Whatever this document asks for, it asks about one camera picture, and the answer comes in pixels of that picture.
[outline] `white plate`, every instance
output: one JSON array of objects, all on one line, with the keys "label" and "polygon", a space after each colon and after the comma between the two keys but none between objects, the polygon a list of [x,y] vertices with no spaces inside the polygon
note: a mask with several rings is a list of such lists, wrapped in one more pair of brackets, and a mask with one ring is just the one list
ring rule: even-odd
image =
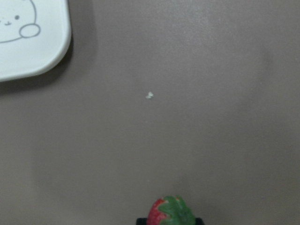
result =
[{"label": "white plate", "polygon": [[70,39],[68,0],[0,0],[0,81],[50,70]]}]

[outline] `red strawberry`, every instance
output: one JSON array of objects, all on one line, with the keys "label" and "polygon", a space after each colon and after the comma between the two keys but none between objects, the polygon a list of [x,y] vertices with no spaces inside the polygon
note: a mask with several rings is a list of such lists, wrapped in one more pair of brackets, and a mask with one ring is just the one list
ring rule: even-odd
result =
[{"label": "red strawberry", "polygon": [[167,196],[153,204],[147,225],[195,225],[195,217],[181,197]]}]

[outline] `gray table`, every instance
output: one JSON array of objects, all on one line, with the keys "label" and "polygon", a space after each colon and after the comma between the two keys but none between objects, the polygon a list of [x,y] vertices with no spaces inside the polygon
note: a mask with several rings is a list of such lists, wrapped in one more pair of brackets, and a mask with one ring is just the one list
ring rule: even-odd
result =
[{"label": "gray table", "polygon": [[[0,224],[300,221],[300,1],[72,0],[52,71],[0,84]],[[154,98],[145,96],[152,91]]]}]

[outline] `white speck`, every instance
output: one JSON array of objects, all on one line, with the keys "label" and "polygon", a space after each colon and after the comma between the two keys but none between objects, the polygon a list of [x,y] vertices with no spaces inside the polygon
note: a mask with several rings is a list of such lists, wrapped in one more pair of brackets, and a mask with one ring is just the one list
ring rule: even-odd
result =
[{"label": "white speck", "polygon": [[148,95],[146,96],[146,99],[152,99],[154,97],[154,94],[150,91]]}]

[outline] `cartoon bear face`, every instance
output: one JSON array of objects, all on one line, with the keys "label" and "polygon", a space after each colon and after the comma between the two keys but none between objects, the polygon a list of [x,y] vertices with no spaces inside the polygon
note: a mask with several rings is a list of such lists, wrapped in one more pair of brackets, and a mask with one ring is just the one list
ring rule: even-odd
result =
[{"label": "cartoon bear face", "polygon": [[36,19],[32,0],[0,0],[0,43],[38,35]]}]

